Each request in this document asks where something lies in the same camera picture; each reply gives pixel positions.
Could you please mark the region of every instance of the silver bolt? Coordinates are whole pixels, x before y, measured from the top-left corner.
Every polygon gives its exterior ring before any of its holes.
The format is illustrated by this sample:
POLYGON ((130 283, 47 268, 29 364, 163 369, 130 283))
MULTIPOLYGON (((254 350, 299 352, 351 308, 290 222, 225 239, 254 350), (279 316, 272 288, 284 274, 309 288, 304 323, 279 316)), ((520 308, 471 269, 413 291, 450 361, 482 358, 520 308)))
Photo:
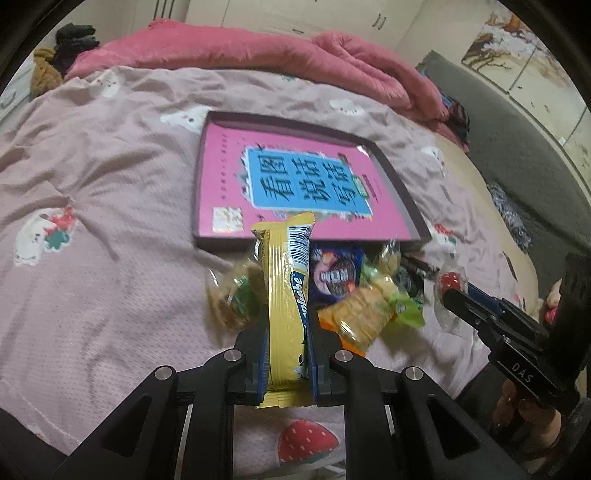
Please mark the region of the silver bolt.
POLYGON ((404 371, 404 375, 410 380, 421 380, 423 377, 423 370, 419 367, 408 367, 404 371))
POLYGON ((167 380, 173 375, 173 369, 170 367, 160 367, 154 373, 154 376, 158 378, 158 380, 167 380))
POLYGON ((348 350, 339 350, 335 353, 335 358, 339 362, 350 362, 353 359, 353 354, 348 350))
POLYGON ((223 357, 229 362, 238 362, 242 358, 242 354, 240 353, 240 350, 233 348, 232 350, 224 352, 223 357))

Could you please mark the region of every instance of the blanket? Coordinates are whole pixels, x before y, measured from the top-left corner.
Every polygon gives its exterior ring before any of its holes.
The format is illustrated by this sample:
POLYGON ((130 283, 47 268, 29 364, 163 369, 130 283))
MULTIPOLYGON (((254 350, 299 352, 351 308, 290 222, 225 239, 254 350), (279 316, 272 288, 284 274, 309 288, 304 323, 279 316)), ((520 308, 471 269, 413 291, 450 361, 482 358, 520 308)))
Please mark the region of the blanket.
POLYGON ((117 65, 269 70, 328 83, 388 105, 463 146, 443 123, 449 114, 431 80, 397 53, 349 34, 327 32, 308 41, 159 19, 134 35, 81 53, 65 79, 117 65))
MULTIPOLYGON (((494 232, 444 174, 433 134, 380 102, 252 70, 114 67, 74 78, 0 136, 0 408, 65 453, 154 368, 203 365, 234 340, 213 334, 205 295, 220 261, 191 238, 209 109, 376 142, 426 219, 453 231, 470 281, 495 297, 516 293, 494 232)), ((440 248, 429 243, 424 260, 440 265, 440 248)), ((396 371, 418 365, 455 397, 488 350, 470 327, 442 332, 432 284, 426 296, 426 326, 386 327, 368 358, 396 371)), ((335 463, 344 439, 342 408, 236 408, 235 473, 335 463)))

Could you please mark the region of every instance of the yellow wrapper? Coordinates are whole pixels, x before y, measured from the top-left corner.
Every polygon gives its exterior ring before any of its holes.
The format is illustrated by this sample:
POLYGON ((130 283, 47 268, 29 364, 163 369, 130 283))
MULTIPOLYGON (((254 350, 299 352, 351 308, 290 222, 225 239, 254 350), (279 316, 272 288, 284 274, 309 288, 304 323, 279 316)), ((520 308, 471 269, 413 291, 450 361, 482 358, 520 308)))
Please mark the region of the yellow wrapper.
POLYGON ((285 222, 259 222, 252 233, 259 249, 269 292, 270 372, 262 406, 301 404, 296 394, 303 377, 304 325, 307 318, 310 233, 314 214, 300 213, 285 222))

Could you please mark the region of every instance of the mattress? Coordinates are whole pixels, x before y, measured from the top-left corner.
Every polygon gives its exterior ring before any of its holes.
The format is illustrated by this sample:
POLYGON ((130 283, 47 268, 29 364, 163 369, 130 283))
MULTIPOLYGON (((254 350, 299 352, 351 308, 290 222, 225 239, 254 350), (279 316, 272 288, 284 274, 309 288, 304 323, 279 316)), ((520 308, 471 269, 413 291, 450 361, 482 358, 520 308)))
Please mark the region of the mattress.
MULTIPOLYGON (((209 109, 278 115, 376 142, 423 216, 454 232, 470 281, 496 297, 518 294, 504 226, 480 212, 491 201, 475 200, 483 187, 471 190, 473 178, 444 161, 465 156, 385 105, 246 70, 114 67, 73 79, 31 102, 0 137, 0 407, 62 452, 154 368, 202 365, 233 342, 213 334, 204 292, 208 270, 226 264, 191 240, 193 170, 209 109)), ((440 265, 441 245, 427 244, 423 258, 440 265)), ((534 281, 527 267, 518 270, 534 281)), ((420 366, 455 397, 488 350, 469 327, 442 332, 430 284, 426 296, 426 326, 386 327, 368 358, 397 371, 420 366)), ((237 407, 235 473, 335 463, 345 457, 344 432, 339 407, 237 407), (301 429, 330 442, 286 454, 282 439, 301 429)))

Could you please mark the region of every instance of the pink blanket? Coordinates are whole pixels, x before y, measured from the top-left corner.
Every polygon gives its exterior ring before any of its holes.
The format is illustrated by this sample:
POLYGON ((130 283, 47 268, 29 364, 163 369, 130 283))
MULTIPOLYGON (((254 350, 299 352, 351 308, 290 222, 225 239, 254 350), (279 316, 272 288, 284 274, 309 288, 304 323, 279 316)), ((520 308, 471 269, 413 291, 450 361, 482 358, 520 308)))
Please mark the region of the pink blanket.
POLYGON ((113 66, 271 70, 360 93, 436 131, 447 118, 437 87, 412 65, 383 47, 337 32, 310 42, 240 28, 156 20, 134 35, 81 53, 66 80, 113 66))

